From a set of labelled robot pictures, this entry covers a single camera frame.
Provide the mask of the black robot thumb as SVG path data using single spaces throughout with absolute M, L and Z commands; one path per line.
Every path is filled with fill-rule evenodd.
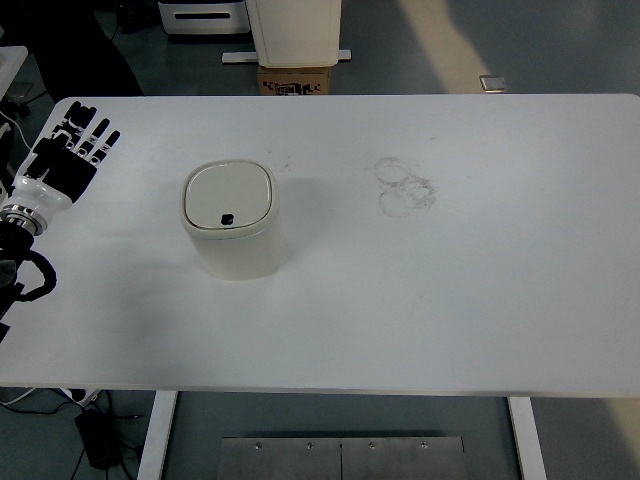
M 84 131 L 96 115 L 97 108 L 85 106 L 79 101 L 75 101 L 63 116 L 63 120 L 58 125 L 59 130 Z

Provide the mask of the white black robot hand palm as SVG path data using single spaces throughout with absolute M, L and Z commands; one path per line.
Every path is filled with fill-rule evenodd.
M 69 209 L 86 191 L 97 167 L 53 140 L 41 140 L 19 167 L 10 210 L 55 214 Z

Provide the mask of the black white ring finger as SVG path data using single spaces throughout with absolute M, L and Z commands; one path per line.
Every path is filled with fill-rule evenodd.
M 89 163 L 93 166 L 99 166 L 105 160 L 111 148 L 116 144 L 120 135 L 120 131 L 114 130 L 104 143 L 93 153 L 90 157 Z

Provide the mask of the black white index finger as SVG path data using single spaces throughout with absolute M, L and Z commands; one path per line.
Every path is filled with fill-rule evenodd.
M 63 148 L 94 148 L 97 142 L 95 135 L 82 140 L 90 121 L 84 116 L 64 118 L 54 128 L 51 139 Z

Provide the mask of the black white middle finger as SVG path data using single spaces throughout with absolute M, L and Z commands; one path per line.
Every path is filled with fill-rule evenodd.
M 110 124 L 110 120 L 107 118 L 102 119 L 97 126 L 91 131 L 91 133 L 79 144 L 76 148 L 76 153 L 90 153 L 96 146 L 99 138 L 106 131 Z

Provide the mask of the robot arm with silver wrist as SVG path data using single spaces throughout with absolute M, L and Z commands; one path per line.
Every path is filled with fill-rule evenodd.
M 118 130 L 108 130 L 107 118 L 92 125 L 96 114 L 96 107 L 74 101 L 50 135 L 31 149 L 1 203 L 2 315 L 14 304 L 38 300 L 56 287 L 54 267 L 33 244 L 55 214 L 85 193 L 120 137 Z

